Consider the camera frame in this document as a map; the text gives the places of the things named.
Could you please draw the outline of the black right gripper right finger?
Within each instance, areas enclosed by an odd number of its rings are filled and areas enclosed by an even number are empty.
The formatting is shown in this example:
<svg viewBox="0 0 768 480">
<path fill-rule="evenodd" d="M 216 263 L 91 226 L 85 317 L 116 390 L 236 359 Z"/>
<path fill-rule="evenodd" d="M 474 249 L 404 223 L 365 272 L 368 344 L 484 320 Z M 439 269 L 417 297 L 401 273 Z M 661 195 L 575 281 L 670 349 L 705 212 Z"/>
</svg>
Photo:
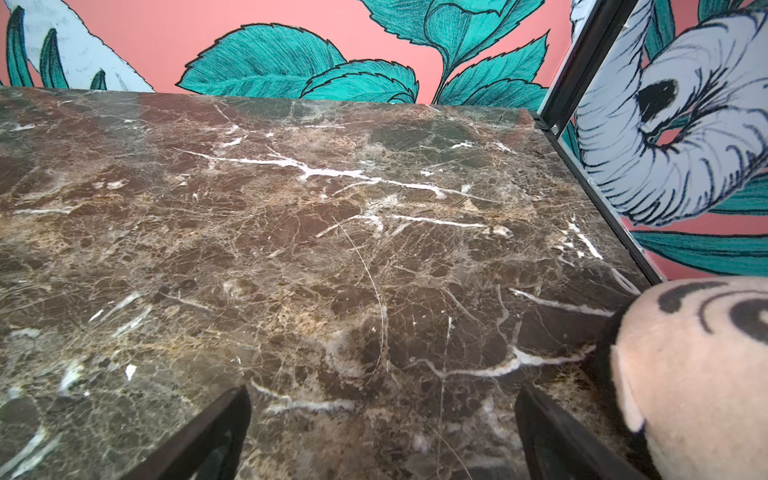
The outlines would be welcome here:
<svg viewBox="0 0 768 480">
<path fill-rule="evenodd" d="M 642 479 L 550 396 L 531 384 L 520 390 L 515 419 L 530 477 L 548 479 Z"/>
</svg>

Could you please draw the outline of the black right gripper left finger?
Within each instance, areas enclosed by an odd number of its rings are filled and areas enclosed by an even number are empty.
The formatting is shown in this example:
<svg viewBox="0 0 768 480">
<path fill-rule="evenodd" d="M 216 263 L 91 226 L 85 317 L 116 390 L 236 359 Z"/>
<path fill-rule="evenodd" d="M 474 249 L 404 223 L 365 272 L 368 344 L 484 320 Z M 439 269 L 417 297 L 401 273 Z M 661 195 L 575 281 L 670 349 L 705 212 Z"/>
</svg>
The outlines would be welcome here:
<svg viewBox="0 0 768 480">
<path fill-rule="evenodd" d="M 251 414 L 247 388 L 229 389 L 123 477 L 233 479 Z"/>
</svg>

